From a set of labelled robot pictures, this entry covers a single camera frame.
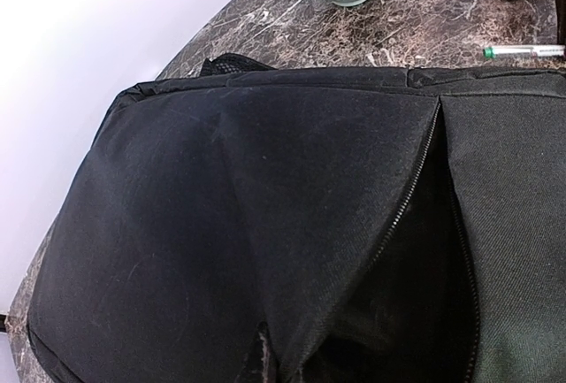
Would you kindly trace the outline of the black student bag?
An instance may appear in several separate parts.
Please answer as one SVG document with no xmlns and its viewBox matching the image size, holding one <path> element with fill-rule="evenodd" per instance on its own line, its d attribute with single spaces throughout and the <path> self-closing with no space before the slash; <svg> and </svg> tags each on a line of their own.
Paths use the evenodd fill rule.
<svg viewBox="0 0 566 383">
<path fill-rule="evenodd" d="M 56 382 L 562 382 L 565 74 L 210 63 L 136 85 L 27 333 Z"/>
</svg>

